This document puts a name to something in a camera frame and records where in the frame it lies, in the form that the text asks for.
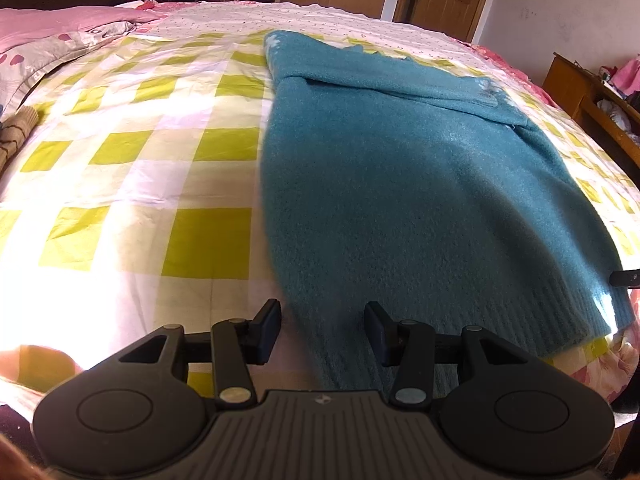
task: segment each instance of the bed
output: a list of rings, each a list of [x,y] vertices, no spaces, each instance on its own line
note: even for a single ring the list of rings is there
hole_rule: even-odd
[[[640,192],[562,110],[443,34],[319,6],[160,4],[162,20],[46,76],[40,120],[0,177],[0,402],[29,418],[42,393],[166,323],[207,331],[282,298],[264,234],[261,143],[273,101],[263,39],[296,30],[334,46],[488,76],[547,134],[623,267],[640,267]],[[632,295],[638,315],[640,296]],[[258,391],[312,388],[284,309]],[[638,365],[637,323],[548,356],[612,400]],[[210,394],[210,370],[190,384]]]

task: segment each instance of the teal knit sweater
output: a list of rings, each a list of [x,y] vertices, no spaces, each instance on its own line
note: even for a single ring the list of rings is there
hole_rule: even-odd
[[[390,386],[362,311],[539,356],[628,325],[602,221],[545,134],[487,78],[265,38],[262,196],[274,269],[325,388]],[[454,375],[438,375],[443,393]]]

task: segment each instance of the green checkered pattern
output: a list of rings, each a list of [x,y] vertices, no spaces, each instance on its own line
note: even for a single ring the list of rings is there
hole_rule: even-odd
[[[50,322],[38,341],[86,367],[162,324],[208,330],[280,296],[258,186],[273,99],[264,34],[130,36],[36,88],[27,104],[39,110],[39,127],[3,178],[0,288],[16,292],[4,295],[11,308],[0,308],[0,340],[15,339],[21,323]],[[499,79],[452,60],[416,61]],[[638,266],[635,187],[562,112],[505,90],[552,138],[625,264]],[[604,340],[574,349],[564,368],[606,350]],[[312,385],[300,361],[275,360],[264,386]]]

